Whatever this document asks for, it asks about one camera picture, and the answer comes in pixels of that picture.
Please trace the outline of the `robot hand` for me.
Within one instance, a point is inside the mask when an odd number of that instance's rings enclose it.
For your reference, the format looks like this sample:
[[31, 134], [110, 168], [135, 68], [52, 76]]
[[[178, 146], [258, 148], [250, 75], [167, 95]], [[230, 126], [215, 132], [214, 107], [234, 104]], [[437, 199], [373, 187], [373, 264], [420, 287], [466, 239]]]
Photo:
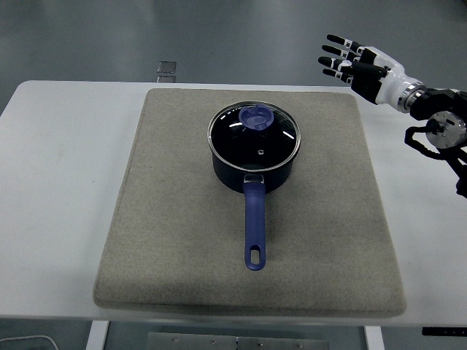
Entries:
[[407, 76], [404, 67], [381, 50], [333, 34], [327, 40], [335, 45], [322, 46], [330, 54], [318, 58], [323, 73], [348, 84], [367, 101], [407, 113], [409, 99], [426, 91], [421, 81]]

